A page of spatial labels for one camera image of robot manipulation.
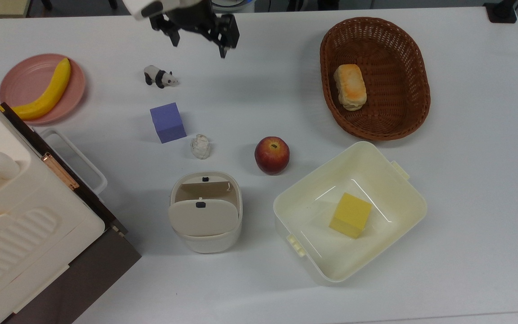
white bin with lid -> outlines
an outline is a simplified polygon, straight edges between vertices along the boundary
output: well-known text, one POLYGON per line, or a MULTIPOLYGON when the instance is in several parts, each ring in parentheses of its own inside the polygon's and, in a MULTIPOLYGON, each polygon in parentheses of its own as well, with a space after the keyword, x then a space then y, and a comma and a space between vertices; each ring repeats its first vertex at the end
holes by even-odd
POLYGON ((188 174, 173 186, 168 214, 173 230, 191 250, 222 252, 241 233, 241 190, 223 172, 188 174))

banana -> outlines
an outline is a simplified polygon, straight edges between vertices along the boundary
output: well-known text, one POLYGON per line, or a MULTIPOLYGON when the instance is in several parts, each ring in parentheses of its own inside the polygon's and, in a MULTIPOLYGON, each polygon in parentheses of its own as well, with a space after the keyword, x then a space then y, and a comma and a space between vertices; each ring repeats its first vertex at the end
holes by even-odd
POLYGON ((71 65, 69 59, 64 58, 57 64, 45 92, 31 103, 12 107, 13 111, 24 121, 36 119, 49 113, 63 96, 70 76, 71 65))

bin lid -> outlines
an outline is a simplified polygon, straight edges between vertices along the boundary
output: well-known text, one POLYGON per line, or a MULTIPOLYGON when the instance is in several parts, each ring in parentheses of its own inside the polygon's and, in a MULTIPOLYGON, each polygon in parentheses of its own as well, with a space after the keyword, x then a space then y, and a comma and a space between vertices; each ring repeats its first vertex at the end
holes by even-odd
POLYGON ((234 230, 239 213, 235 205, 221 199, 184 200, 169 207, 171 226, 190 236, 218 235, 234 230))

bread roll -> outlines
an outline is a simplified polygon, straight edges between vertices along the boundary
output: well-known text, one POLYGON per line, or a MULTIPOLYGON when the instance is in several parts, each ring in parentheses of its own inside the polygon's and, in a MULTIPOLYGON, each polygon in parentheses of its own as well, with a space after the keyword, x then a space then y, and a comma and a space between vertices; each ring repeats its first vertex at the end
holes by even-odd
POLYGON ((357 64, 340 65, 333 74, 339 102, 349 111, 361 109, 366 102, 365 82, 357 64))

pink plate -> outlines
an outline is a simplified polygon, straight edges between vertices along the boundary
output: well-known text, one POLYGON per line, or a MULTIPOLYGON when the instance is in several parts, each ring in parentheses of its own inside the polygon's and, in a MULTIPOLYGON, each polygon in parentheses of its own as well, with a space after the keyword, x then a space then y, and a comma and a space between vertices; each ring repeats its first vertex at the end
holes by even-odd
MULTIPOLYGON (((47 89, 55 67, 65 58, 59 54, 41 54, 19 62, 5 75, 0 85, 0 102, 9 107, 30 103, 47 89)), ((58 121, 77 107, 85 91, 85 75, 80 66, 69 59, 71 76, 59 102, 42 117, 25 121, 29 125, 43 125, 58 121)))

